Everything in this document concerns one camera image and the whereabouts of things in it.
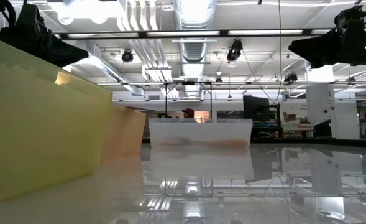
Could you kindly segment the black overhead light bar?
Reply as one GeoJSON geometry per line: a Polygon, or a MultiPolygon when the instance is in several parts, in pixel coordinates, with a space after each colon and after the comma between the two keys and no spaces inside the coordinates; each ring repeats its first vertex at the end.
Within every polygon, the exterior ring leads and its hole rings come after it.
{"type": "Polygon", "coordinates": [[[61,40],[99,39],[171,39],[230,37],[310,37],[323,35],[328,29],[254,29],[254,30],[148,30],[125,32],[56,32],[61,40]]]}

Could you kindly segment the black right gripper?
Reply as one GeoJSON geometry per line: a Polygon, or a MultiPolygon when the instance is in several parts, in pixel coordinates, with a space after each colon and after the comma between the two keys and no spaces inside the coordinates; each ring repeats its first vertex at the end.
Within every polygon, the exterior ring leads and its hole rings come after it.
{"type": "Polygon", "coordinates": [[[335,65],[338,62],[354,66],[366,65],[366,31],[362,21],[352,20],[347,23],[340,44],[341,46],[336,53],[336,60],[325,55],[305,51],[338,49],[338,33],[335,29],[329,29],[325,34],[317,37],[294,40],[288,49],[309,62],[311,68],[335,65]]]}

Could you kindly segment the orange mat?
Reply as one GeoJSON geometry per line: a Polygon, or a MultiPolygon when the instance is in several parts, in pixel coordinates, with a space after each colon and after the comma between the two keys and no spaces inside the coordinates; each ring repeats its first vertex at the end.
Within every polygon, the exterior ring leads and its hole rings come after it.
{"type": "Polygon", "coordinates": [[[138,154],[142,147],[146,114],[119,105],[111,109],[101,164],[138,154]]]}

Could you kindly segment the black computer monitor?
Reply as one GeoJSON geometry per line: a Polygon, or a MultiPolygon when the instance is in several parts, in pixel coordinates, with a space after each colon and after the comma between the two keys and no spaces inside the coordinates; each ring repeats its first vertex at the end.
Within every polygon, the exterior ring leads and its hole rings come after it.
{"type": "Polygon", "coordinates": [[[244,118],[253,121],[270,121],[269,99],[249,95],[243,96],[244,118]]]}

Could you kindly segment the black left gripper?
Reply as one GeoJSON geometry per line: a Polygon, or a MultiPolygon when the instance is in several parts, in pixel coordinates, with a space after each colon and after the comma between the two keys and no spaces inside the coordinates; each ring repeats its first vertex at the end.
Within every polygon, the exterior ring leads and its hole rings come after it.
{"type": "Polygon", "coordinates": [[[0,31],[0,41],[58,67],[65,67],[89,56],[86,50],[65,43],[51,30],[39,29],[37,32],[31,27],[5,27],[0,31]]]}

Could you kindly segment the white tall cabinet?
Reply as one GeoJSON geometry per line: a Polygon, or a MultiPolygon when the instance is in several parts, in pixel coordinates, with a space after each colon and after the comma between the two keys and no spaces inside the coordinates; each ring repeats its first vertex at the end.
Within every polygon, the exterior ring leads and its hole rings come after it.
{"type": "Polygon", "coordinates": [[[308,119],[314,129],[314,137],[335,138],[337,117],[335,91],[332,84],[306,87],[308,119]]]}

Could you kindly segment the black metal table frame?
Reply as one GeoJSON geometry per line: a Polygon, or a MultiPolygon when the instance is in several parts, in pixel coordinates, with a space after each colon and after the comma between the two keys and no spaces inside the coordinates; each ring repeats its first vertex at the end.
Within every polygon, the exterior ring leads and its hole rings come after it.
{"type": "MultiPolygon", "coordinates": [[[[188,138],[171,138],[161,140],[143,139],[142,144],[155,146],[204,146],[206,141],[213,140],[191,140],[188,138]]],[[[334,139],[334,138],[254,138],[246,140],[250,144],[322,144],[349,147],[366,147],[366,139],[334,139]]]]}

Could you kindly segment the clear plastic bin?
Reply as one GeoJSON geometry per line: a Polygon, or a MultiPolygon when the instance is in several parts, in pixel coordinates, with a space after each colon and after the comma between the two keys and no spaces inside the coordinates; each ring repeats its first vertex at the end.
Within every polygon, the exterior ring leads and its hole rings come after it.
{"type": "Polygon", "coordinates": [[[188,138],[191,140],[251,139],[251,119],[149,119],[151,140],[188,138]]]}

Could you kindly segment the yellow mat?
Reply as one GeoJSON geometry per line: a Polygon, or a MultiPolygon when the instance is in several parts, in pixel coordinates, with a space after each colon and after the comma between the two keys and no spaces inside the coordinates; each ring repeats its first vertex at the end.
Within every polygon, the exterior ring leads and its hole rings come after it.
{"type": "Polygon", "coordinates": [[[0,41],[0,201],[92,174],[109,90],[0,41]]]}

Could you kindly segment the black background metal frame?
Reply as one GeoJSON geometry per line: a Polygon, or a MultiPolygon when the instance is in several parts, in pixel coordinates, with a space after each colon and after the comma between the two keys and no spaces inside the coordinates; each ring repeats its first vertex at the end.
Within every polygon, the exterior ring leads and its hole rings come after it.
{"type": "Polygon", "coordinates": [[[310,95],[308,88],[315,87],[315,96],[327,87],[336,102],[366,102],[366,80],[349,81],[298,81],[288,82],[100,82],[113,91],[114,103],[125,104],[141,110],[169,113],[183,108],[208,111],[242,110],[246,96],[265,98],[271,105],[305,103],[310,95]]]}

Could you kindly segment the silver ventilation duct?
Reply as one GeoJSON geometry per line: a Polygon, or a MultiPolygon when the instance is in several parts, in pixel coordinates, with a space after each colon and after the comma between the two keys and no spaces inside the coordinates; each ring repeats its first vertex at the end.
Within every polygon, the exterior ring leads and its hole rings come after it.
{"type": "MultiPolygon", "coordinates": [[[[216,14],[217,0],[173,0],[177,30],[211,30],[216,14]]],[[[180,44],[184,62],[202,62],[208,44],[185,42],[180,44]]]]}

